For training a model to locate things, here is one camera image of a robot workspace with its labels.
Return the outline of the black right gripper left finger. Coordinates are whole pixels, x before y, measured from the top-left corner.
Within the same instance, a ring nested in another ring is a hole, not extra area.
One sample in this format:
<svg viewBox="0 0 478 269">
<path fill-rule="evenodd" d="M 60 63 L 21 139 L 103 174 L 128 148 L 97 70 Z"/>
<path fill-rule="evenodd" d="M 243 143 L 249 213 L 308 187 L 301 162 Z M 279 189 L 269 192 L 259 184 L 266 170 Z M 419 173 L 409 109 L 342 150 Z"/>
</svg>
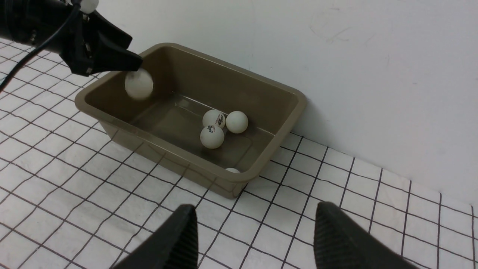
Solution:
<svg viewBox="0 0 478 269">
<path fill-rule="evenodd" d="M 115 269 L 196 269 L 198 220 L 196 208 L 180 205 L 172 215 Z"/>
</svg>

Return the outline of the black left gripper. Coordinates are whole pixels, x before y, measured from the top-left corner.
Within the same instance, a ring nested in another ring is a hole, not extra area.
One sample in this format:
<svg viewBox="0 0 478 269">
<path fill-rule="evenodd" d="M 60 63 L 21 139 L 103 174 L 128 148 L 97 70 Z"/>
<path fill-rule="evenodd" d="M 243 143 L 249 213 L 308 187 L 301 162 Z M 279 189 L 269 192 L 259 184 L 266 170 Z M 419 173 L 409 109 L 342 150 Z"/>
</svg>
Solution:
<svg viewBox="0 0 478 269">
<path fill-rule="evenodd" d="M 83 23 L 114 44 L 100 44 L 92 60 Z M 73 74 L 138 71 L 143 59 L 128 51 L 133 38 L 98 11 L 80 14 L 62 0 L 2 0 L 1 38 L 60 55 Z"/>
</svg>

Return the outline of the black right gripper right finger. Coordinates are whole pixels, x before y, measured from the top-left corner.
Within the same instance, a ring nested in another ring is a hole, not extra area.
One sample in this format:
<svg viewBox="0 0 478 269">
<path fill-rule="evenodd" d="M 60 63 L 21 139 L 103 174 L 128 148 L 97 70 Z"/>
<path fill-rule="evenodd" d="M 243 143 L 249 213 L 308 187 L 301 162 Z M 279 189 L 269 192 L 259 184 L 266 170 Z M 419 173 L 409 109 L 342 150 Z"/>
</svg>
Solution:
<svg viewBox="0 0 478 269">
<path fill-rule="evenodd" d="M 316 208 L 314 258 L 318 269 L 416 268 L 329 201 Z"/>
</svg>

